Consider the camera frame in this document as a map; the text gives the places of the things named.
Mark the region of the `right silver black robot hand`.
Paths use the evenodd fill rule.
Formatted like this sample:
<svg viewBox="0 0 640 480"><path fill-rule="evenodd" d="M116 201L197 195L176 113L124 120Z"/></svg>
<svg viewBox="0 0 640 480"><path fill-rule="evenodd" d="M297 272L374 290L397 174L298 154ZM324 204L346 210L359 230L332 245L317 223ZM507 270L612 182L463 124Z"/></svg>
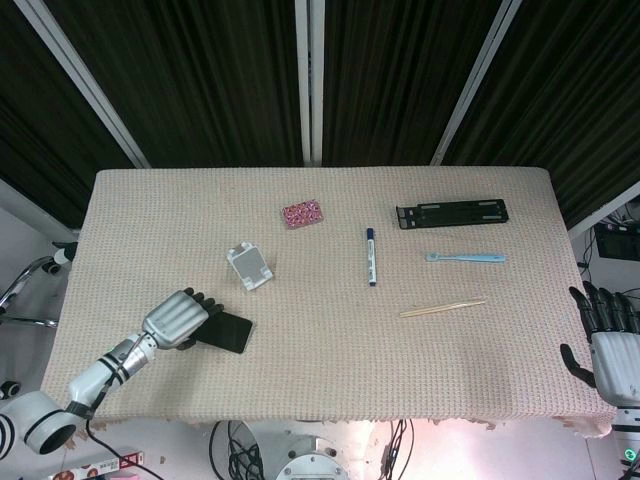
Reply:
<svg viewBox="0 0 640 480"><path fill-rule="evenodd" d="M639 407L639 312L620 292L612 293L585 281L583 290L570 287L580 314L592 368L582 367L571 347L560 345L569 373L595 389L619 409Z"/></svg>

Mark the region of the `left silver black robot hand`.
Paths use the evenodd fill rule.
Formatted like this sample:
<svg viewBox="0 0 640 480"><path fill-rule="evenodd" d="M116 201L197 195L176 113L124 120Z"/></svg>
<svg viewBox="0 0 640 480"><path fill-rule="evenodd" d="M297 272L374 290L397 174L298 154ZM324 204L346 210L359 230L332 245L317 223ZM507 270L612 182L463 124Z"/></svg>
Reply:
<svg viewBox="0 0 640 480"><path fill-rule="evenodd" d="M142 330L151 336L159 349L176 349L223 310L223 304L188 287L171 294L152 309L143 320Z"/></svg>

